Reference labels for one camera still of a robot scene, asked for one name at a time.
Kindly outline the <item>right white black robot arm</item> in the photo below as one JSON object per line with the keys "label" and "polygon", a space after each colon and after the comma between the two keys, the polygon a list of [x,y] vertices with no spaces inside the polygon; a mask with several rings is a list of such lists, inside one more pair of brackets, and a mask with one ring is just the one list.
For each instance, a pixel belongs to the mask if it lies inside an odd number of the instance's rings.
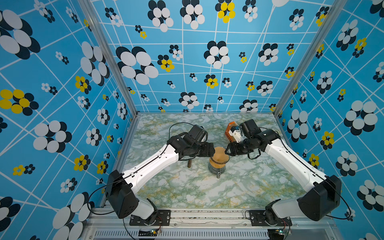
{"label": "right white black robot arm", "polygon": [[260,128],[254,120],[240,125],[228,124],[226,137],[229,144],[225,153],[231,157],[258,151],[266,153],[278,161],[300,184],[304,195],[288,200],[275,200],[265,207],[265,218],[269,225],[276,225],[288,217],[306,217],[319,221],[336,209],[342,200],[341,180],[327,176],[295,153],[281,138],[271,130]]}

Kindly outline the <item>right aluminium corner post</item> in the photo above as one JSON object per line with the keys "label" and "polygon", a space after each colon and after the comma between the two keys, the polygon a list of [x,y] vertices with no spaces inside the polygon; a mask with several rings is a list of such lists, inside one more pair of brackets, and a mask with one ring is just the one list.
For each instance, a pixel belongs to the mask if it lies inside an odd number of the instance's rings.
{"label": "right aluminium corner post", "polygon": [[318,32],[316,33],[313,41],[311,42],[309,48],[307,49],[306,53],[304,54],[302,60],[300,61],[300,64],[298,65],[298,69],[296,70],[296,73],[292,80],[288,83],[282,97],[280,98],[279,102],[277,103],[277,107],[274,111],[275,118],[278,118],[279,113],[282,111],[283,107],[288,101],[288,98],[290,94],[292,93],[294,87],[299,83],[303,73],[308,68],[309,64],[311,63],[318,47],[323,43],[325,37],[335,24],[338,16],[340,15],[342,9],[344,8],[345,4],[347,3],[347,0],[337,0],[334,1],[333,5],[331,6],[331,9],[329,11],[328,17],[325,20],[325,23],[322,24],[322,26],[319,28]]}

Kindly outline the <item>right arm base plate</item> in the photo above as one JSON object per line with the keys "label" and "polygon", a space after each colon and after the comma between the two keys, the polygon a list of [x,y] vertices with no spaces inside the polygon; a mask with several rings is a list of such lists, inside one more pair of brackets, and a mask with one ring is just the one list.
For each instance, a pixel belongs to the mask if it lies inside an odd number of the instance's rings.
{"label": "right arm base plate", "polygon": [[292,221],[289,218],[276,219],[268,223],[265,210],[247,210],[245,217],[251,221],[253,227],[291,227]]}

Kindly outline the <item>aluminium corner post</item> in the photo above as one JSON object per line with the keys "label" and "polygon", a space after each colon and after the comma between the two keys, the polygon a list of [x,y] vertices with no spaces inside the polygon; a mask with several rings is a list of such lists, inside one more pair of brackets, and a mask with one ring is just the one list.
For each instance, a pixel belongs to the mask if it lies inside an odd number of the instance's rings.
{"label": "aluminium corner post", "polygon": [[333,5],[331,6],[331,9],[329,11],[328,17],[325,20],[325,23],[322,24],[322,26],[319,28],[318,32],[316,33],[313,41],[311,42],[309,48],[307,49],[306,53],[304,54],[302,60],[300,61],[300,64],[298,65],[298,69],[296,70],[296,73],[292,80],[288,83],[282,97],[280,98],[279,102],[277,103],[277,107],[274,111],[275,118],[278,118],[279,113],[282,111],[283,107],[288,101],[288,98],[290,94],[292,93],[294,87],[299,83],[303,73],[308,68],[309,64],[311,63],[318,47],[323,43],[325,37],[335,24],[338,16],[340,15],[342,9],[344,8],[345,4],[347,3],[347,0],[337,0],[334,1]]}
{"label": "aluminium corner post", "polygon": [[123,76],[118,68],[118,65],[114,59],[113,53],[108,45],[107,39],[102,30],[102,25],[99,23],[97,19],[96,12],[93,10],[91,1],[79,0],[79,4],[81,6],[81,9],[86,19],[89,21],[91,27],[93,27],[94,36],[99,44],[99,47],[103,52],[103,55],[106,58],[106,61],[109,65],[111,73],[114,75],[115,80],[117,81],[117,85],[120,88],[122,95],[127,102],[127,105],[133,115],[133,118],[136,118],[138,115],[138,111],[135,107],[134,101],[130,96],[128,87],[123,79]]}

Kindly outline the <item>orange coffee filter pack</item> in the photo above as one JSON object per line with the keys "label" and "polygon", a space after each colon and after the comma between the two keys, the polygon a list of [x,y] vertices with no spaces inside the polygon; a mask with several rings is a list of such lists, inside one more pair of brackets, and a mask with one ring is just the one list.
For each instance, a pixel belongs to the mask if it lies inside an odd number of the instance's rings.
{"label": "orange coffee filter pack", "polygon": [[238,132],[239,132],[238,124],[235,121],[233,121],[228,124],[225,131],[225,136],[230,142],[236,142],[237,141],[236,134]]}

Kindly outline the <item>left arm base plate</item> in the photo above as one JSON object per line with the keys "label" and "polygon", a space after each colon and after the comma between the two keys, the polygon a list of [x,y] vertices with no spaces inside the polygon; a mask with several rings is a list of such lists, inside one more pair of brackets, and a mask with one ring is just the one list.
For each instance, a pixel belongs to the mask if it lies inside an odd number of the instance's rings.
{"label": "left arm base plate", "polygon": [[160,227],[169,226],[171,220],[171,210],[157,210],[147,219],[142,219],[139,216],[131,215],[130,226],[148,226]]}

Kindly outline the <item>green circuit board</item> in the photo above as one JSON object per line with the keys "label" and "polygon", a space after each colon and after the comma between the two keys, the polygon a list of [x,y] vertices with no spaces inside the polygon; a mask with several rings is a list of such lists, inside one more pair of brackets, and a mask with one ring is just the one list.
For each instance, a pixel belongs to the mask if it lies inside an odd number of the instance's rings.
{"label": "green circuit board", "polygon": [[161,233],[159,230],[139,230],[139,237],[157,237]]}
{"label": "green circuit board", "polygon": [[285,240],[289,234],[289,231],[283,231],[281,229],[268,230],[268,236],[270,240]]}

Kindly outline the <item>aluminium front rail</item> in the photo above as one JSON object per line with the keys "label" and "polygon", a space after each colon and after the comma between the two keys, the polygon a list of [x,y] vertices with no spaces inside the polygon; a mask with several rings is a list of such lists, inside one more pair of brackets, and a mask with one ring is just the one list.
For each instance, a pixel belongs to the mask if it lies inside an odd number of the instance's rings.
{"label": "aluminium front rail", "polygon": [[[269,229],[289,231],[286,240],[341,240],[343,236],[332,218],[313,222],[291,218],[291,227],[253,227],[242,209],[171,209],[169,226],[130,226],[97,209],[85,227],[82,240],[269,240]],[[139,237],[139,230],[159,230],[157,237]]]}

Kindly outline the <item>clear glass dripper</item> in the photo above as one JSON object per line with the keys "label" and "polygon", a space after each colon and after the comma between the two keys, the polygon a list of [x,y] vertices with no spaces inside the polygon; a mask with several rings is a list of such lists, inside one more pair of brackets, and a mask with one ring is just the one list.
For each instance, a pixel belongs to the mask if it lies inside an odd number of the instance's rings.
{"label": "clear glass dripper", "polygon": [[227,164],[230,160],[230,156],[226,155],[224,152],[215,152],[213,157],[210,157],[210,163],[216,163],[218,165]]}

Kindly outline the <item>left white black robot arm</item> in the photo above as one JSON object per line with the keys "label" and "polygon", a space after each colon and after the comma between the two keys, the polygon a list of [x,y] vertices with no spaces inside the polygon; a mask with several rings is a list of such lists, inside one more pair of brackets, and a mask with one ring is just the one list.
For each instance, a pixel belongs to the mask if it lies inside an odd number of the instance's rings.
{"label": "left white black robot arm", "polygon": [[105,194],[117,217],[124,219],[134,215],[144,220],[154,218],[154,204],[136,197],[136,193],[155,175],[184,157],[212,157],[214,144],[207,140],[208,132],[194,125],[187,133],[169,137],[160,150],[137,166],[122,173],[113,171],[109,175]]}

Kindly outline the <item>left aluminium corner post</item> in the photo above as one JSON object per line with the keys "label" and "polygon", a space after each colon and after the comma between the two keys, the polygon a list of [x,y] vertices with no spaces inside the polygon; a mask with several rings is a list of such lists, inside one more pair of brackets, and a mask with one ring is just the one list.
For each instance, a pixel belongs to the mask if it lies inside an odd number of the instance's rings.
{"label": "left aluminium corner post", "polygon": [[115,80],[117,81],[117,85],[120,88],[122,95],[127,102],[127,105],[133,115],[133,118],[136,118],[138,115],[138,111],[135,107],[134,101],[130,96],[128,87],[123,79],[123,76],[118,68],[118,65],[114,59],[113,53],[108,45],[107,39],[102,30],[102,25],[99,23],[97,19],[96,12],[93,10],[91,1],[79,0],[79,4],[81,6],[81,9],[86,19],[89,21],[91,27],[93,27],[94,36],[99,44],[99,47],[103,52],[103,55],[106,58],[106,61],[109,65],[111,73],[114,75]]}

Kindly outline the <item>left green circuit board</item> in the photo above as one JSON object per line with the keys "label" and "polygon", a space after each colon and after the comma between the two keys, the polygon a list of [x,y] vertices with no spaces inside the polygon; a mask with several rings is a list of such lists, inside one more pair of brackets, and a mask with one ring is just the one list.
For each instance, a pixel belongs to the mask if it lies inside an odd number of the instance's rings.
{"label": "left green circuit board", "polygon": [[139,237],[157,237],[161,233],[159,230],[139,230]]}

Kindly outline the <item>right green circuit board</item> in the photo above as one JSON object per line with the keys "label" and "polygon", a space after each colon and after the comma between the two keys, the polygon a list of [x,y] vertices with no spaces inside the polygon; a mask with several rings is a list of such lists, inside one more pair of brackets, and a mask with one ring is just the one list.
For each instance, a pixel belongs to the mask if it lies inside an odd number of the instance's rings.
{"label": "right green circuit board", "polygon": [[270,240],[285,240],[289,234],[289,231],[283,231],[281,229],[268,230],[268,236]]}

